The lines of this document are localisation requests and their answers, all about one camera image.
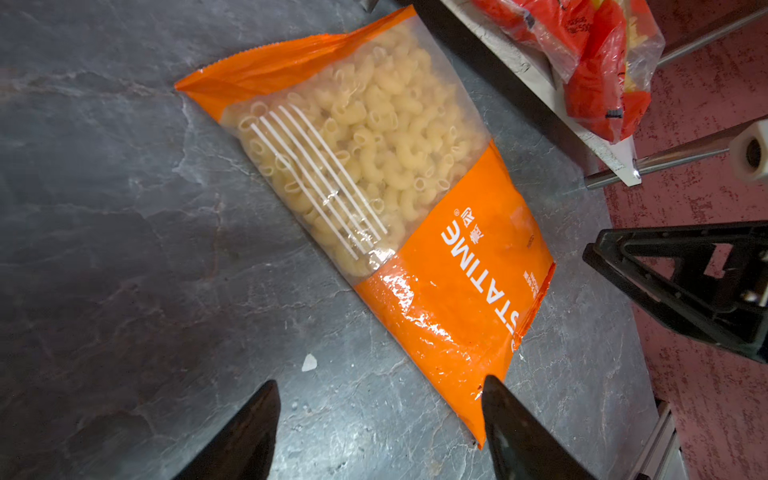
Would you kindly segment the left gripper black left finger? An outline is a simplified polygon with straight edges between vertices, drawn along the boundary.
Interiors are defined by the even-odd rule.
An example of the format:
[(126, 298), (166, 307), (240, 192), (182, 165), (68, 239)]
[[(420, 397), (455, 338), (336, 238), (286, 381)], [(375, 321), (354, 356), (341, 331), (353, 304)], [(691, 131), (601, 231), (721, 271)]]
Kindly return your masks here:
[(267, 479), (280, 411), (278, 384), (270, 379), (175, 479)]

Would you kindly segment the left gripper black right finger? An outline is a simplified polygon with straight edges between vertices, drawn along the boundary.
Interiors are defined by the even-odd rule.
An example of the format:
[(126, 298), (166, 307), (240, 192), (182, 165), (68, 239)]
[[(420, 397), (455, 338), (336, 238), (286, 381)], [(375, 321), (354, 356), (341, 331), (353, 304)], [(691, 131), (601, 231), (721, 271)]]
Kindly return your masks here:
[(484, 380), (481, 406), (498, 479), (593, 477), (493, 375)]

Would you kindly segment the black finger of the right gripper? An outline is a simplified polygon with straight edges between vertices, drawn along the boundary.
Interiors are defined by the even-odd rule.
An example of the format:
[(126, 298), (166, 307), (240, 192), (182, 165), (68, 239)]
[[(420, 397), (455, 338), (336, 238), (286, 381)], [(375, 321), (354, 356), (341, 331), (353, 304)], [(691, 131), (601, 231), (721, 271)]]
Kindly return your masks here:
[(667, 329), (766, 363), (766, 222), (605, 229), (582, 258)]

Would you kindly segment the red macaroni bag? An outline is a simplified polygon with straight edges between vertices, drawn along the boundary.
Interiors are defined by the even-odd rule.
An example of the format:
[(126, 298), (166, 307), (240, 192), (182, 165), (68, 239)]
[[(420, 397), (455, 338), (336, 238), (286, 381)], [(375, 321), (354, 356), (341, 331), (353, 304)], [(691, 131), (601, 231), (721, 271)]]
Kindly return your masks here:
[(646, 1), (603, 1), (564, 87), (568, 115), (611, 144), (632, 136), (650, 105), (664, 48)]
[(567, 83), (586, 48), (601, 1), (473, 0), (509, 38), (541, 51)]

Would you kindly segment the orange macaroni bag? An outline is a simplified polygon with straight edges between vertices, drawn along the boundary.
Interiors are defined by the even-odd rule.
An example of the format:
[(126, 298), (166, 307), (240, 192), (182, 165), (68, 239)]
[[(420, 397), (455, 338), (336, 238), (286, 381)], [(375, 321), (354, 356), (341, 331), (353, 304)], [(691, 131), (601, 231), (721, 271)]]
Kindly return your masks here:
[(176, 84), (486, 442), (556, 263), (456, 71), (413, 7), (253, 48)]

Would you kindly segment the white two-tier metal shelf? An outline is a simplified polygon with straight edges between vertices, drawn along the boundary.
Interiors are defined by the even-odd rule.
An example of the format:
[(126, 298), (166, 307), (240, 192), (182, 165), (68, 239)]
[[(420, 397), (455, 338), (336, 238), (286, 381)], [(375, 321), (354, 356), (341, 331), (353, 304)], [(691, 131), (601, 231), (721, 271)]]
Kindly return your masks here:
[(661, 67), (767, 15), (743, 1), (668, 45), (645, 1), (447, 1), (483, 42), (606, 165), (589, 189), (727, 153), (745, 182), (767, 177), (767, 119), (746, 121), (645, 158), (632, 138)]

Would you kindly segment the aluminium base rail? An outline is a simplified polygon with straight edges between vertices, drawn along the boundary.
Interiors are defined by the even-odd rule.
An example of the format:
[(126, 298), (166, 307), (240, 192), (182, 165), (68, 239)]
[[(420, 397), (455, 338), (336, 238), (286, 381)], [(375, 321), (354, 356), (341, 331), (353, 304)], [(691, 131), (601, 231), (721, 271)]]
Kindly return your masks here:
[(671, 405), (658, 401), (659, 418), (628, 480), (688, 480), (679, 435)]

